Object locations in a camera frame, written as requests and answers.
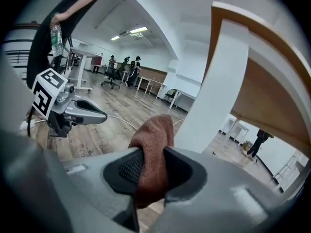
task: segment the brown towel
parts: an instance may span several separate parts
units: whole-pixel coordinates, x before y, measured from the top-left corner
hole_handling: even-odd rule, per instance
[[[144,208],[164,198],[168,189],[168,174],[163,149],[174,146],[173,121],[169,115],[148,119],[134,134],[129,148],[143,150],[144,164],[135,194],[136,207]]]

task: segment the person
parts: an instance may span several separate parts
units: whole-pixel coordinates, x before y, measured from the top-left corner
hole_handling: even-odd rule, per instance
[[[274,138],[273,135],[271,135],[271,134],[269,134],[263,130],[258,130],[256,141],[254,142],[253,146],[250,148],[250,150],[248,152],[243,151],[244,155],[246,157],[250,157],[250,155],[251,155],[252,159],[254,159],[256,154],[259,151],[261,144],[264,143],[266,140],[268,140],[269,137]]]
[[[102,63],[103,63],[103,53],[101,53],[101,56],[102,56],[101,64],[99,66],[94,66],[92,72],[95,72],[95,70],[96,70],[96,73],[98,73],[98,69],[102,66]]]
[[[115,56],[111,55],[108,66],[114,68],[116,62]]]
[[[137,75],[140,73],[140,61],[141,58],[139,56],[136,57],[136,60],[133,60],[131,62],[131,67],[130,69],[134,70],[133,75],[128,79],[128,81],[125,81],[125,86],[126,87],[131,87],[137,77]]]
[[[121,64],[121,66],[118,69],[118,75],[120,76],[120,78],[122,78],[122,72],[125,69],[126,64],[130,61],[130,56],[126,57],[123,61],[123,63]]]
[[[97,0],[62,0],[44,19],[31,45],[27,66],[27,85],[32,88],[38,73],[50,68],[48,54],[51,51],[50,28],[60,23],[63,43],[71,36],[74,28]],[[55,58],[55,68],[59,68],[62,56]]]

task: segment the person's arm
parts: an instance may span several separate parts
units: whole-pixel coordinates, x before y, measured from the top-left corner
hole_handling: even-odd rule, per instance
[[[50,28],[54,27],[56,23],[68,19],[72,14],[88,5],[92,1],[94,0],[78,0],[64,13],[54,15],[50,23]]]

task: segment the wooden floor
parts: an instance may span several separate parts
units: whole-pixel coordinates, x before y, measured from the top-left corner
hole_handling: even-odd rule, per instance
[[[186,113],[179,109],[169,109],[169,104],[155,100],[155,96],[144,94],[134,88],[126,88],[123,84],[120,89],[110,88],[106,84],[102,74],[93,74],[85,71],[83,78],[87,79],[86,86],[93,88],[91,93],[78,91],[78,95],[89,97],[94,100],[108,115],[120,117],[136,128],[139,128],[148,118],[168,114],[173,122],[185,118]],[[174,133],[179,129],[181,122],[174,125]],[[52,138],[48,140],[49,127],[45,122],[39,123],[32,128],[32,137],[44,148],[51,148],[58,153],[60,160],[83,158],[99,154],[106,154],[127,149],[130,140],[136,131],[130,125],[109,117],[105,123],[99,125],[74,126],[67,138]],[[242,155],[242,150],[236,143],[229,140],[223,149],[218,149],[224,135],[216,133],[215,138],[203,152],[214,152],[219,158],[235,163],[246,172],[269,186],[275,187],[271,176],[260,161],[251,161]],[[158,201],[149,207],[138,210],[138,218],[141,232],[145,232],[154,224],[164,209],[164,201]]]

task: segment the plastic water bottle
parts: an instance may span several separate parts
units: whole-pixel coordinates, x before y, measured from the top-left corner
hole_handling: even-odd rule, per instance
[[[57,23],[51,29],[51,43],[52,43],[52,54],[54,57],[63,55],[63,39],[62,39],[62,29],[60,24]]]

